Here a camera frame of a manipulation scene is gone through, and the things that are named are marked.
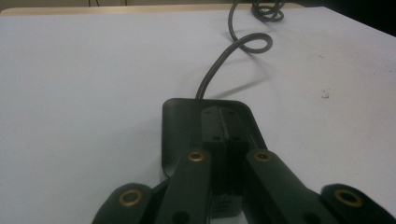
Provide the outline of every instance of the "white table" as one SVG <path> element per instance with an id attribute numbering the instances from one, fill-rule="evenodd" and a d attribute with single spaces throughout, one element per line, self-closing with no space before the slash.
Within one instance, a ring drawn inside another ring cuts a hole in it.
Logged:
<path id="1" fill-rule="evenodd" d="M 308 188 L 344 183 L 395 216 L 396 38 L 323 7 L 284 13 L 236 13 L 238 36 L 274 46 L 236 51 L 206 97 L 249 105 Z M 194 96 L 231 43 L 227 15 L 1 17 L 0 222 L 90 223 L 117 187 L 157 185 L 162 104 Z"/>

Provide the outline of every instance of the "dark floor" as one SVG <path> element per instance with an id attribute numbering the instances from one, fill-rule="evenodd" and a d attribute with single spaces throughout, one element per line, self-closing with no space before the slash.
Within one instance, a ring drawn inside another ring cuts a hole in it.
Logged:
<path id="1" fill-rule="evenodd" d="M 396 36 L 396 11 L 391 0 L 293 0 L 305 7 L 328 7 L 355 21 Z"/>

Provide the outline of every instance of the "black plastic housing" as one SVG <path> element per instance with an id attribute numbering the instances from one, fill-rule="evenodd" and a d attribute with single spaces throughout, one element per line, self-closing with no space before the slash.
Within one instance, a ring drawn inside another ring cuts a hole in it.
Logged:
<path id="1" fill-rule="evenodd" d="M 163 104 L 163 177 L 192 149 L 213 157 L 212 217 L 241 212 L 243 164 L 251 149 L 267 147 L 247 105 L 237 101 L 170 99 Z"/>

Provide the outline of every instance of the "black device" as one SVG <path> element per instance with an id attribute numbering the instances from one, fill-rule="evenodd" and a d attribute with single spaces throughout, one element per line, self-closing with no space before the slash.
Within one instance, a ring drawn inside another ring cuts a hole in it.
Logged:
<path id="1" fill-rule="evenodd" d="M 163 104 L 163 182 L 151 189 L 127 184 L 116 189 L 97 212 L 93 224 L 206 224 L 211 218 L 244 211 L 249 224 L 396 224 L 394 217 L 364 193 L 334 184 L 320 194 L 306 188 L 268 150 L 247 105 L 206 100 L 208 83 L 236 50 L 263 53 L 271 36 L 256 33 L 238 39 L 233 31 L 233 2 L 228 26 L 234 40 L 215 61 L 195 99 Z M 262 22 L 280 21 L 285 1 L 273 7 L 253 0 L 253 15 Z M 263 40 L 266 46 L 245 44 Z"/>

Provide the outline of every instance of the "dust speck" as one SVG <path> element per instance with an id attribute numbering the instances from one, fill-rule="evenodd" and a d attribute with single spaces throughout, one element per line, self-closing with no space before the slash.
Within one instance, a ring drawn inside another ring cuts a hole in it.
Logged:
<path id="1" fill-rule="evenodd" d="M 323 94 L 322 94 L 321 97 L 322 97 L 323 99 L 329 99 L 329 98 L 330 98 L 329 90 L 330 90 L 330 89 L 326 89 L 326 90 L 322 91 Z"/>

